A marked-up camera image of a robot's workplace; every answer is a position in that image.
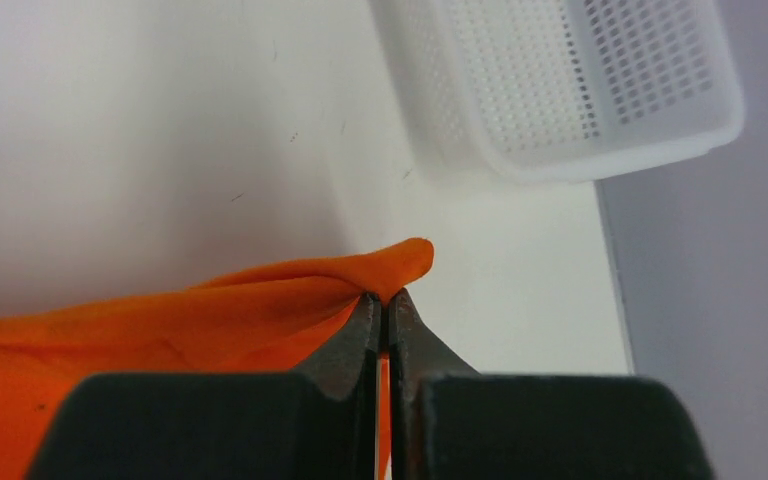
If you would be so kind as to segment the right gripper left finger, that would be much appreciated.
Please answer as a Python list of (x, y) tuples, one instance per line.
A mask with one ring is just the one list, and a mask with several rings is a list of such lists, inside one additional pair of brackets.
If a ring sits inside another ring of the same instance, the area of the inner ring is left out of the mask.
[(374, 479), (381, 304), (286, 372), (97, 374), (59, 407), (30, 479)]

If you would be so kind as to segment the orange t shirt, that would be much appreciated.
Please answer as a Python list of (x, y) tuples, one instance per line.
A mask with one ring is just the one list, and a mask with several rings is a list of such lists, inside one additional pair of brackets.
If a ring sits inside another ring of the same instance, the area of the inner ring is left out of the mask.
[(388, 303), (432, 267), (410, 238), (366, 254), (262, 265), (187, 289), (0, 318), (0, 479), (27, 471), (56, 409), (106, 372), (290, 369), (365, 293)]

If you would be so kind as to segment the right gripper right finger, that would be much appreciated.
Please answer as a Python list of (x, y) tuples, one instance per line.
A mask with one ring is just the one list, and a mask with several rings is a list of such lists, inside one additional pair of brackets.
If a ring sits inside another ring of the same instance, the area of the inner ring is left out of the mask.
[(387, 308), (396, 479), (712, 479), (691, 416), (638, 376), (481, 373), (421, 319)]

